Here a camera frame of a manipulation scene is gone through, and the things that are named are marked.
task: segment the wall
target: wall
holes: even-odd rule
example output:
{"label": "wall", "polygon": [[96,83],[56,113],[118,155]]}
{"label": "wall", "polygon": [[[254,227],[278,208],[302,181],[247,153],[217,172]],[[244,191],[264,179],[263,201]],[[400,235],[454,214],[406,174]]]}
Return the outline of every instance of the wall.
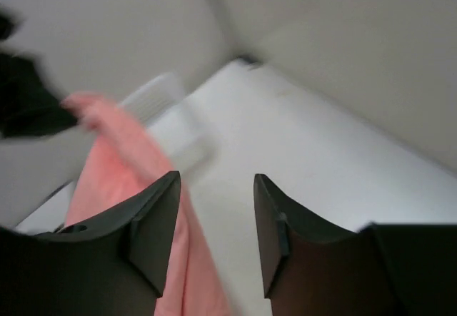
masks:
{"label": "wall", "polygon": [[[189,89],[211,75],[230,46],[206,0],[0,0],[24,19],[8,43],[43,55],[65,91],[120,99],[164,71]],[[73,177],[91,139],[76,131],[40,143],[0,145],[0,223],[13,225]]]}
{"label": "wall", "polygon": [[457,0],[225,0],[246,45],[457,170]]}

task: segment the cloth fold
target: cloth fold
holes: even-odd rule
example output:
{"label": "cloth fold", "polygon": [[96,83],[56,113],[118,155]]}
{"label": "cloth fold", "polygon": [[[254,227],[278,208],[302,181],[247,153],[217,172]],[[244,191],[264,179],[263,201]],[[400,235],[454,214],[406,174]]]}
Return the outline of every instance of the cloth fold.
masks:
{"label": "cloth fold", "polygon": [[[98,137],[66,218],[72,225],[130,198],[173,170],[158,143],[127,112],[94,93],[62,106]],[[155,316],[229,316],[230,308],[186,186],[176,220],[164,295]]]}

